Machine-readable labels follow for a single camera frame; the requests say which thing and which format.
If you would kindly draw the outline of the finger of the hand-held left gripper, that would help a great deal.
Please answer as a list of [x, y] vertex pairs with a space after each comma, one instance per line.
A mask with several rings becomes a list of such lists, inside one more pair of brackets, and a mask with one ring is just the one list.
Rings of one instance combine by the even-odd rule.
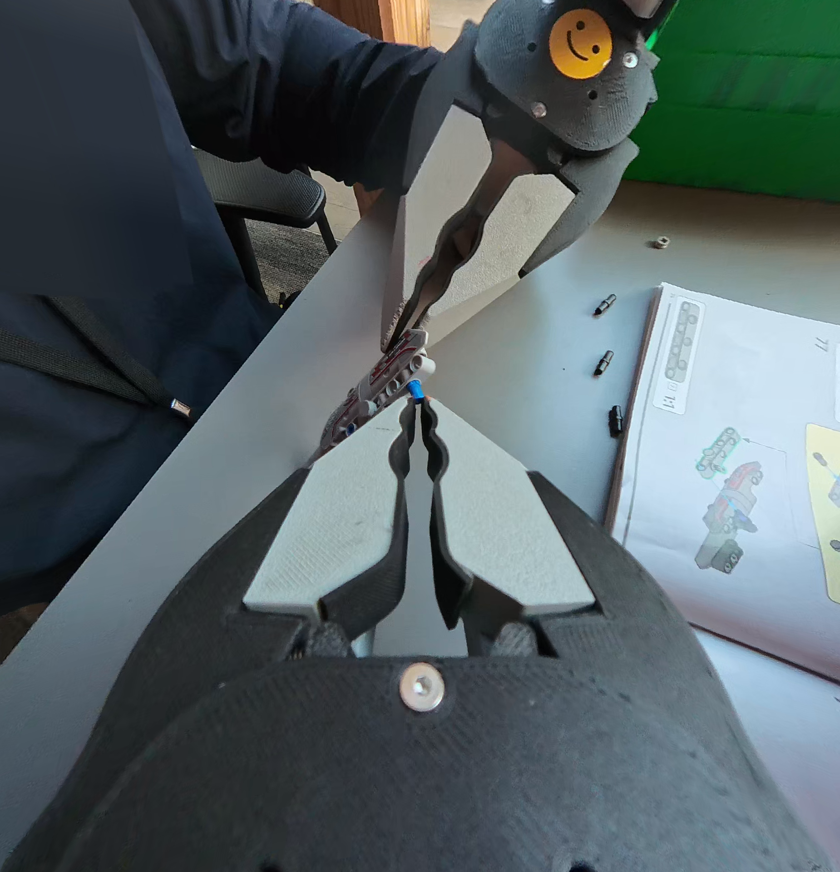
[[411, 302], [417, 280], [432, 261], [446, 224], [469, 204], [491, 158], [480, 118], [453, 104], [397, 205], [382, 299], [382, 352], [404, 330], [401, 317], [420, 313], [419, 303]]
[[485, 220], [474, 252], [421, 321], [428, 337], [446, 337], [512, 289], [520, 270], [574, 198], [575, 193], [550, 174], [513, 180]]

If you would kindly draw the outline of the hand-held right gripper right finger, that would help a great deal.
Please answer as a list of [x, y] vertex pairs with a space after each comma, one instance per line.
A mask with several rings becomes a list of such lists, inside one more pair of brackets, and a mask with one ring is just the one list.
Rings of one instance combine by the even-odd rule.
[[421, 406], [433, 484], [436, 602], [488, 654], [507, 624], [592, 609], [596, 598], [524, 465], [439, 400]]

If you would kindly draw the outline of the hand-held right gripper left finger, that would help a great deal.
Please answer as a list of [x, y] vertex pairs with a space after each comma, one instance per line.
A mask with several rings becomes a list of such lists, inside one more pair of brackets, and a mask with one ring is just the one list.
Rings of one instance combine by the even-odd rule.
[[400, 398], [306, 471], [244, 594], [254, 612], [337, 624], [351, 642], [402, 599], [415, 405]]

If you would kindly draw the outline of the grey lego beam assembly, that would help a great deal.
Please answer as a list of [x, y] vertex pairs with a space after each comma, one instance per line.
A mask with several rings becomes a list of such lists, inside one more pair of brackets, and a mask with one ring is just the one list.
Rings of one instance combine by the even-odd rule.
[[410, 380], [416, 378], [423, 384], [435, 372], [436, 364], [427, 354], [428, 341], [429, 333], [420, 329], [408, 329], [396, 340], [333, 410], [310, 462], [343, 442], [398, 398], [410, 396], [405, 387]]

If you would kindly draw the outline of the person's left forearm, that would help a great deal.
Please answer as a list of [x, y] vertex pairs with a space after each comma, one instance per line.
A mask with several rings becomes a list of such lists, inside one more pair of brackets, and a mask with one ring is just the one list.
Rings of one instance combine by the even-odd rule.
[[444, 54], [366, 36], [303, 2], [130, 2], [165, 152], [300, 165], [401, 188], [419, 96]]

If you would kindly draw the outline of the lego instruction booklet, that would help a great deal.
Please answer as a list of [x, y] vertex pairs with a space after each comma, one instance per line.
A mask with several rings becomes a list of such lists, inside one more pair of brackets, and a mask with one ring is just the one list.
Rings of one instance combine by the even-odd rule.
[[840, 870], [840, 326], [664, 284], [606, 523]]

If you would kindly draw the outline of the green fabric box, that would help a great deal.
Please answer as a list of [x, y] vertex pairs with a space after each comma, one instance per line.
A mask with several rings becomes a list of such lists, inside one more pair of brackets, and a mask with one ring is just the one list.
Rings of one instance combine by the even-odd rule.
[[840, 203], [840, 1], [685, 1], [625, 177]]

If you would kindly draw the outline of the black mesh office chair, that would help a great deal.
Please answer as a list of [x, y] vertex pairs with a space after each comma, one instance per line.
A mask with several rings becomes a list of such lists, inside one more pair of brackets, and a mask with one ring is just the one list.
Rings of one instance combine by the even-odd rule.
[[325, 212], [324, 188], [306, 166], [279, 173], [261, 160], [233, 162], [193, 148], [218, 216], [238, 258], [244, 278], [266, 299], [247, 232], [246, 219], [306, 230], [317, 225], [329, 255], [338, 246]]

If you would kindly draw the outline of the person's dark blue clothing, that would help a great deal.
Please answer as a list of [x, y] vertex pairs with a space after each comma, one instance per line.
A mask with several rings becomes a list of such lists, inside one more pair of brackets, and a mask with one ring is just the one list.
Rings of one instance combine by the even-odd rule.
[[273, 325], [130, 2], [0, 2], [0, 616], [52, 600]]

